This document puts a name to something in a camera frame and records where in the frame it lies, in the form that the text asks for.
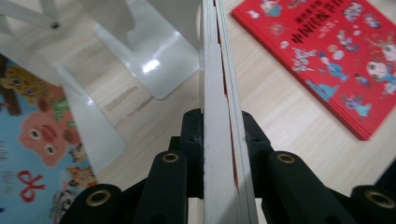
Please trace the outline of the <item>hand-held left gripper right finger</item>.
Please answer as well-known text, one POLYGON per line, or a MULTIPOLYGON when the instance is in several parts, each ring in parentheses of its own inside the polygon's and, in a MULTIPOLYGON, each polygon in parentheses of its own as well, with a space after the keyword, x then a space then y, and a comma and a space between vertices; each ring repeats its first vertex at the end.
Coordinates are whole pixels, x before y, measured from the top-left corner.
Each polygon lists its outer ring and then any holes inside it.
POLYGON ((242 115, 254 194, 256 198, 262 198, 267 189, 266 162, 273 149, 257 121, 246 111, 243 111, 242 115))

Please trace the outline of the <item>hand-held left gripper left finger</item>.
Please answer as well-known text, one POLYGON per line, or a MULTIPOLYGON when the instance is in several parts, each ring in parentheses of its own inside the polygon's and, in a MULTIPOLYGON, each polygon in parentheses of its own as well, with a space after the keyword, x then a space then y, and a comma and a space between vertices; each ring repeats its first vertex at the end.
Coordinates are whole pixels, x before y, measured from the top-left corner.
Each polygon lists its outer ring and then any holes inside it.
POLYGON ((183 115, 180 136, 172 136, 170 150, 183 153, 188 160, 187 195, 204 197, 204 118, 199 108, 183 115))

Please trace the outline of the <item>thin white-edged picture book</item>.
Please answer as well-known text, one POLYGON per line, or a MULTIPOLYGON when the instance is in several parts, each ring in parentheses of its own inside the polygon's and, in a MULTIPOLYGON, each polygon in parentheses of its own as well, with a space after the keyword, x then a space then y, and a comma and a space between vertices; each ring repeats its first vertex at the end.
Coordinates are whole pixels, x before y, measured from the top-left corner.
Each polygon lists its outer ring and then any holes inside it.
POLYGON ((224 0, 202 0, 204 223, 259 224, 224 0))

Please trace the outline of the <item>white expandable book rack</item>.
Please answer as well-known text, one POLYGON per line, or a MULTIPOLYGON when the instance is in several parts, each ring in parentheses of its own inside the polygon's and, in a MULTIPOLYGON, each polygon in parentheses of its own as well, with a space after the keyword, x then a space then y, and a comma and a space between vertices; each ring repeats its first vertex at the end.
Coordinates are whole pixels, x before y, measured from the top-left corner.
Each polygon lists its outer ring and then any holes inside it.
MULTIPOLYGON (((197 19, 202 0, 78 0, 95 20, 94 32, 156 99, 167 97, 198 70, 197 19)), ((97 174, 126 148, 89 94, 62 66, 51 66, 12 34, 9 18, 57 30, 54 0, 38 0, 35 11, 0 0, 0 53, 56 86, 63 86, 97 174)))

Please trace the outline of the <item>light blue animals picture book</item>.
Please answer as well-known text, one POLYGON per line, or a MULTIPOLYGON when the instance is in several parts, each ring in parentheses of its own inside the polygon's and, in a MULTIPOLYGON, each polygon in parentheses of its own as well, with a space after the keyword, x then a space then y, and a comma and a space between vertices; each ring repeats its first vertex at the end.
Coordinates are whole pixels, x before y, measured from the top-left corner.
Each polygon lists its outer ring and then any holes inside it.
POLYGON ((96 184, 64 88, 0 54, 0 224, 58 224, 96 184))

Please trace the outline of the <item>red picture book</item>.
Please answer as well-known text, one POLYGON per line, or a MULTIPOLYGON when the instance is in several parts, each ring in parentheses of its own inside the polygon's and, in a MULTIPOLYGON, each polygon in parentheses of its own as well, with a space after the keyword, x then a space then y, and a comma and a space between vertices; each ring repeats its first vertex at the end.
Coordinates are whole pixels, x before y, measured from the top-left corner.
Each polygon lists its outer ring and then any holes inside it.
POLYGON ((368 0, 244 0, 232 15, 358 139, 396 107, 396 23, 368 0))

